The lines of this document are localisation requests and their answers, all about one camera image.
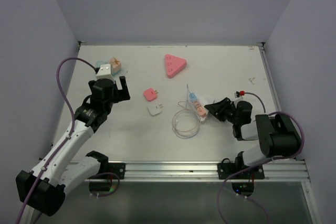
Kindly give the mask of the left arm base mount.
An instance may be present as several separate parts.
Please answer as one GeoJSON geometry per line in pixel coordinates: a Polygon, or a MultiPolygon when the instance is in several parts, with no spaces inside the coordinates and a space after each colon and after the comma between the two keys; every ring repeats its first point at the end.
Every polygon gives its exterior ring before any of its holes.
{"type": "Polygon", "coordinates": [[[124,179],[125,163],[108,163],[98,174],[89,177],[89,179],[124,179]]]}

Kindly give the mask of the white square plug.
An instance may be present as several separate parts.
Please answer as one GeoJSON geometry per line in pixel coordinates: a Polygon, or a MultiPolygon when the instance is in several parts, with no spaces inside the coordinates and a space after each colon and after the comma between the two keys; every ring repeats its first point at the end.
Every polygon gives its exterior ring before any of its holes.
{"type": "Polygon", "coordinates": [[[147,106],[147,109],[151,116],[157,116],[162,112],[163,105],[159,103],[150,103],[147,106]]]}

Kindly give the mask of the pink square plug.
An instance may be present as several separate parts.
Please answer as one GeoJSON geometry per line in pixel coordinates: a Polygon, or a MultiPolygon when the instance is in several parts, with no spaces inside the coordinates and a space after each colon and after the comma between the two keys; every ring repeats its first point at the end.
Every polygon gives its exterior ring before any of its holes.
{"type": "Polygon", "coordinates": [[[157,91],[154,90],[153,88],[148,88],[143,91],[143,96],[149,102],[154,101],[158,97],[157,94],[158,94],[157,91]]]}

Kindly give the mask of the blue cube plug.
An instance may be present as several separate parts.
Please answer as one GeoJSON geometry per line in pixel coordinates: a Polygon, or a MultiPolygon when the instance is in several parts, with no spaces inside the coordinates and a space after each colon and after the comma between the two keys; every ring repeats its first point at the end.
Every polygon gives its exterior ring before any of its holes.
{"type": "Polygon", "coordinates": [[[194,93],[189,93],[189,99],[191,102],[197,101],[197,96],[194,93]]]}

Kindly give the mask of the pink triangular socket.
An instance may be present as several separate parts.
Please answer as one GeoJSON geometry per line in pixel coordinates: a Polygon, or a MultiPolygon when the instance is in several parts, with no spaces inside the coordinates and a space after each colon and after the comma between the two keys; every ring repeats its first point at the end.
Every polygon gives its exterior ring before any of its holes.
{"type": "Polygon", "coordinates": [[[164,56],[164,62],[166,75],[170,79],[181,72],[187,65],[185,59],[170,54],[164,56]]]}

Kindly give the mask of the pink cube plug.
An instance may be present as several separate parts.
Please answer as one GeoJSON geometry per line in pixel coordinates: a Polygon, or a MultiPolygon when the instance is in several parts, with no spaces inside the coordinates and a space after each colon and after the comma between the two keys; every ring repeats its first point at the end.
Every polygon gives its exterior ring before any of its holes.
{"type": "Polygon", "coordinates": [[[201,118],[206,118],[207,117],[207,110],[203,107],[198,107],[197,108],[197,113],[201,118]]]}
{"type": "Polygon", "coordinates": [[[200,104],[199,100],[193,101],[193,104],[194,104],[194,106],[195,106],[195,108],[197,110],[199,110],[202,107],[202,105],[200,104]]]}

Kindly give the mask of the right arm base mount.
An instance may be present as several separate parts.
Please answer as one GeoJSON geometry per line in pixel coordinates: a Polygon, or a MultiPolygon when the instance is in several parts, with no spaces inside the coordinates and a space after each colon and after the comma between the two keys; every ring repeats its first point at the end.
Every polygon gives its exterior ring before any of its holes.
{"type": "Polygon", "coordinates": [[[217,164],[218,178],[221,180],[226,179],[229,175],[239,172],[234,179],[264,179],[265,174],[262,166],[250,169],[249,171],[241,173],[243,169],[248,168],[244,163],[242,158],[237,157],[235,161],[232,162],[228,158],[223,159],[217,164]]]}

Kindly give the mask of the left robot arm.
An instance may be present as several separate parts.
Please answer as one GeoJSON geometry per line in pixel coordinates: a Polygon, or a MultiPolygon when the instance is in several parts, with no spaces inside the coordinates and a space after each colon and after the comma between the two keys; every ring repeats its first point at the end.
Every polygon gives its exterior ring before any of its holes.
{"type": "Polygon", "coordinates": [[[66,195],[89,178],[107,178],[119,175],[109,169],[108,157],[89,152],[71,169],[68,165],[98,128],[107,120],[115,103],[127,101],[130,94],[124,76],[119,78],[121,88],[110,79],[89,81],[91,95],[72,115],[72,121],[54,148],[29,172],[20,171],[15,181],[20,201],[47,216],[54,215],[66,195]]]}

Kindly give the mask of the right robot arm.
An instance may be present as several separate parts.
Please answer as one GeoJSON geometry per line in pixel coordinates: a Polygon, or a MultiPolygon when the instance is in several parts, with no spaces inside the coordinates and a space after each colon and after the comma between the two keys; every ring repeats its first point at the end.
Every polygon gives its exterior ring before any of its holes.
{"type": "Polygon", "coordinates": [[[272,159],[295,157],[303,149],[303,134],[297,131],[294,119],[287,114],[257,114],[253,120],[251,103],[234,102],[229,98],[207,104],[205,108],[219,121],[231,123],[233,136],[238,141],[258,141],[256,146],[240,152],[235,158],[234,172],[240,178],[250,175],[253,166],[272,159]]]}

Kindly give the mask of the white power strip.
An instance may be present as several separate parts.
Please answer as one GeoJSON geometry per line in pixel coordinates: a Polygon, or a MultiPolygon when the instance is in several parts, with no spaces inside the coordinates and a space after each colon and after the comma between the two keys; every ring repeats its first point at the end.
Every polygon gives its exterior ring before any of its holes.
{"type": "MultiPolygon", "coordinates": [[[[199,116],[199,114],[197,113],[197,110],[196,110],[193,102],[191,102],[190,99],[189,99],[189,93],[187,95],[187,106],[188,106],[188,108],[196,114],[196,116],[199,118],[199,121],[200,121],[201,124],[205,123],[208,116],[209,116],[208,110],[207,110],[207,117],[206,118],[201,118],[199,116]]],[[[210,98],[207,98],[203,95],[198,95],[197,93],[194,93],[194,94],[197,96],[197,99],[199,100],[199,102],[200,102],[200,104],[202,105],[203,108],[204,108],[205,105],[215,102],[215,100],[211,100],[210,98]]]]}

